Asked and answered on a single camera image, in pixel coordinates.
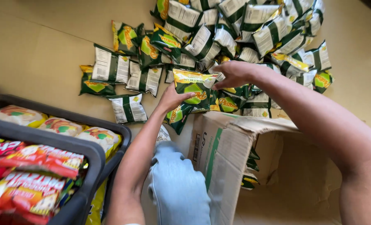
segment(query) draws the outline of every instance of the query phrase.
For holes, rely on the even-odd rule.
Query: black plastic crate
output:
[[[105,152],[102,147],[92,141],[85,141],[75,137],[64,136],[52,132],[38,130],[26,126],[16,125],[0,120],[0,135],[28,141],[37,144],[48,145],[62,150],[82,154],[89,161],[88,173],[83,186],[63,206],[48,224],[80,224],[86,221],[91,201],[97,188],[109,177],[112,171],[116,171],[123,155],[130,145],[131,131],[124,125],[115,124],[106,120],[100,120],[78,113],[62,110],[44,105],[38,102],[26,100],[13,95],[0,95],[0,108],[8,105],[17,105],[27,109],[36,110],[56,117],[64,118],[73,122],[79,122],[90,126],[106,128],[123,136],[123,142],[116,154],[105,164]],[[107,187],[106,193],[110,192],[112,183]]]

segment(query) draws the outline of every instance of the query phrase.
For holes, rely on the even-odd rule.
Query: floor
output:
[[[325,93],[371,127],[371,10],[359,0],[324,0],[325,22],[311,45],[325,38],[335,83]],[[156,22],[149,14],[154,0],[0,0],[0,93],[17,95],[65,110],[114,121],[109,100],[81,95],[80,64],[94,63],[93,43],[112,47],[110,21],[146,29]],[[143,96],[148,115],[158,97]],[[117,85],[118,94],[132,93]],[[274,110],[274,117],[286,117]],[[170,135],[187,155],[191,116],[178,136]],[[133,137],[142,125],[131,125]],[[148,224],[155,224],[155,211],[146,195],[143,207]]]

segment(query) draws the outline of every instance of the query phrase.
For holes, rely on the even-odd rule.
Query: white shoe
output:
[[[159,130],[158,138],[156,138],[155,146],[158,146],[161,141],[170,141],[169,132],[168,130],[166,130],[163,124],[161,125],[161,128]]]

